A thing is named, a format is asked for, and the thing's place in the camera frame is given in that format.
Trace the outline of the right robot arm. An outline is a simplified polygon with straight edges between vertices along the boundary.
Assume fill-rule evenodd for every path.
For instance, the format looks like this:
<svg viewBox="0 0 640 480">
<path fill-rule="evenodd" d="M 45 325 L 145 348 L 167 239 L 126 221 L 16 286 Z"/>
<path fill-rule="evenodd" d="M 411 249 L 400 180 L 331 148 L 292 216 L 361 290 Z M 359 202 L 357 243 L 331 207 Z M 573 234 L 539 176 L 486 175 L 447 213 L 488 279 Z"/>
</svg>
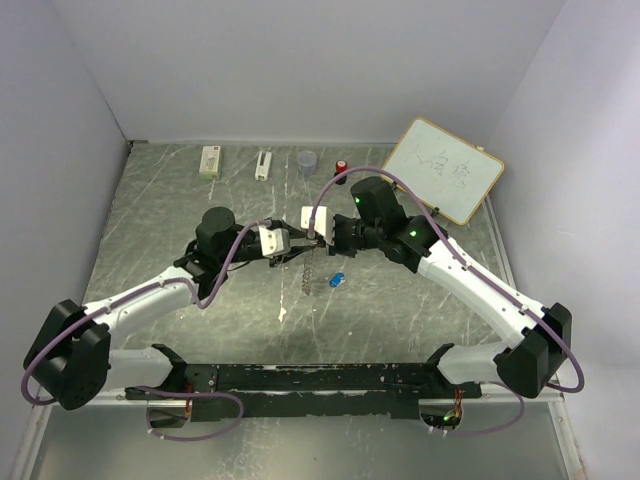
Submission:
<svg viewBox="0 0 640 480">
<path fill-rule="evenodd" d="M 409 216 L 392 186 L 379 177 L 351 188 L 356 218 L 324 206 L 305 206 L 301 226 L 312 228 L 335 254 L 377 249 L 384 256 L 445 288 L 485 320 L 497 343 L 443 346 L 424 374 L 426 390 L 448 396 L 467 382 L 499 382 L 525 398 L 549 386 L 571 344 L 572 315 L 562 304 L 546 307 L 507 285 L 472 259 L 423 215 Z"/>
</svg>

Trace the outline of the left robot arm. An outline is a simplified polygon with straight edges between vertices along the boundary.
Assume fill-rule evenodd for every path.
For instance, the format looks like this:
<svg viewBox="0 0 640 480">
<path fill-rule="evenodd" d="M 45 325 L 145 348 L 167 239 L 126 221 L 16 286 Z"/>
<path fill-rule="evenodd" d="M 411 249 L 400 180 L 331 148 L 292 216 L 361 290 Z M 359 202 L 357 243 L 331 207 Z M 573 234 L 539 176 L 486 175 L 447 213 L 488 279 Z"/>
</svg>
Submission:
<svg viewBox="0 0 640 480">
<path fill-rule="evenodd" d="M 51 309 L 24 359 L 23 397 L 75 410 L 109 390 L 187 396 L 187 364 L 179 355 L 161 344 L 125 350 L 126 338 L 183 307 L 208 308 L 231 265 L 285 263 L 331 241 L 331 228 L 323 207 L 303 208 L 297 227 L 277 219 L 241 226 L 228 208 L 209 209 L 185 253 L 160 274 L 100 301 L 64 300 Z"/>
</svg>

